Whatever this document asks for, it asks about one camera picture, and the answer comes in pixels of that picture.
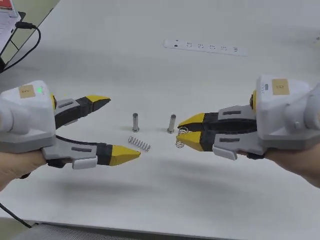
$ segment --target metal spring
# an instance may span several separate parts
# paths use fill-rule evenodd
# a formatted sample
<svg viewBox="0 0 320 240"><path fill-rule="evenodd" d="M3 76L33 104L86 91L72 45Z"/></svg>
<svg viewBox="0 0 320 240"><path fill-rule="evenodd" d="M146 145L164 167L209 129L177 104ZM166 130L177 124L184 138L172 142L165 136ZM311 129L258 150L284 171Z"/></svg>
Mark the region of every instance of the metal spring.
<svg viewBox="0 0 320 240"><path fill-rule="evenodd" d="M143 141L141 141L141 140L139 140L138 138L133 137L133 136L130 136L130 137L128 138L128 142L129 142L130 144L133 144L133 145L137 146L138 148L140 148L140 149L142 149L142 150L144 150L144 151L146 151L146 152L149 152L149 150L150 150L150 148L151 148L151 145L150 145L150 144L148 144L148 143L146 143L146 142L143 142Z"/></svg>
<svg viewBox="0 0 320 240"><path fill-rule="evenodd" d="M181 134L187 134L188 132L189 132L189 129L186 128L185 126L180 127L180 128L179 128L179 131L178 131L178 136L181 135ZM177 140L177 141L175 142L175 146L176 146L178 149L181 149L181 148L183 148L183 147L185 146L185 144L184 144L183 142Z"/></svg>

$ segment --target power strip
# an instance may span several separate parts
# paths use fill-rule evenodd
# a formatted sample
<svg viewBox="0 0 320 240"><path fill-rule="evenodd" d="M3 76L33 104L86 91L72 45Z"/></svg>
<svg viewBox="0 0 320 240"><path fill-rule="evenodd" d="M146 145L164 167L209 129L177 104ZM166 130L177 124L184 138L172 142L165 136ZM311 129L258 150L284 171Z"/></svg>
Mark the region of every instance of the power strip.
<svg viewBox="0 0 320 240"><path fill-rule="evenodd" d="M164 40L163 46L168 49L189 50L212 54L226 54L235 56L248 56L246 49L237 46L204 44L182 40Z"/></svg>

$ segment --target metal cylinder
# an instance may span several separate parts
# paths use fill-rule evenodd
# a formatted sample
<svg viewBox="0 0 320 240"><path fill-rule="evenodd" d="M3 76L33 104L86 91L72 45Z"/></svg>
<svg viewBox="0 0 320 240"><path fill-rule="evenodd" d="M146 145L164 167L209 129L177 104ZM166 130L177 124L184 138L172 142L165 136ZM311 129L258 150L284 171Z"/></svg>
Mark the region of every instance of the metal cylinder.
<svg viewBox="0 0 320 240"><path fill-rule="evenodd" d="M139 132L139 125L138 125L138 113L134 113L132 114L132 118L133 118L133 128L132 128L132 131L134 133L137 133Z"/></svg>
<svg viewBox="0 0 320 240"><path fill-rule="evenodd" d="M177 118L177 116L175 114L172 114L170 117L169 127L166 130L169 134L172 134L175 131L176 118Z"/></svg>

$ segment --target laptop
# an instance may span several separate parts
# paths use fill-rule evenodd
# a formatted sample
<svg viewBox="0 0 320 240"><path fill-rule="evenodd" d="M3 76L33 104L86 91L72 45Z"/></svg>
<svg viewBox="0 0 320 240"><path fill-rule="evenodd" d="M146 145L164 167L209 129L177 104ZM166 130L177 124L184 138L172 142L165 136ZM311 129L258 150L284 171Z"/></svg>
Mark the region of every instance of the laptop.
<svg viewBox="0 0 320 240"><path fill-rule="evenodd" d="M15 31L16 23L20 20L21 17L15 10L12 0L0 0L0 53Z"/></svg>

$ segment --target black cable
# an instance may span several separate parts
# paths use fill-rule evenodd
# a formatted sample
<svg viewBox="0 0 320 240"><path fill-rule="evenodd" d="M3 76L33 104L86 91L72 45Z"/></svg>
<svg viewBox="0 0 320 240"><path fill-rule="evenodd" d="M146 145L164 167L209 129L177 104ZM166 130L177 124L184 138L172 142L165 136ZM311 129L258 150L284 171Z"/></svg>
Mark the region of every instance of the black cable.
<svg viewBox="0 0 320 240"><path fill-rule="evenodd" d="M9 214L11 217L13 217L15 220L17 220L19 223L25 225L28 229L31 229L32 226L28 223L26 223L24 220L22 220L20 217L17 217L17 215L15 215L12 211L10 211L8 208L6 208L5 206L3 206L0 203L0 208L5 211L7 214Z"/></svg>
<svg viewBox="0 0 320 240"><path fill-rule="evenodd" d="M26 56L28 56L33 50L35 50L40 41L41 41L41 31L40 29L36 26L33 25L32 23L28 23L28 22L24 22L24 21L19 21L15 24L15 27L17 29L35 29L38 32L38 41L36 42L36 44L34 45L33 48L31 48L29 51L26 52L25 55L23 55L19 60L17 60L16 62L12 63L10 66L6 67L2 72L5 72L7 70L9 70L10 68L14 67L15 65L17 65L18 63L20 63L23 59L26 58Z"/></svg>
<svg viewBox="0 0 320 240"><path fill-rule="evenodd" d="M14 67L15 65L17 65L18 63L20 63L23 59L25 59L26 56L28 56L33 50L35 50L38 47L40 40L41 40L41 31L39 30L39 28L36 25L33 25L32 23L24 22L24 21L19 21L15 24L15 27L17 29L35 29L35 30L37 30L38 41L36 42L36 44L34 45L33 48L31 48L29 51L26 52L25 55L23 55L19 60L17 60L16 62L11 64L7 68L5 68L2 72L7 71L8 69L10 69L10 68ZM26 223L20 217L15 215L12 211L10 211L8 208L6 208L2 203L0 203L0 208L3 211L5 211L7 214L9 214L11 217L13 217L15 220L17 220L19 223L23 224L24 226L26 226L29 229L32 228L32 226L30 224Z"/></svg>

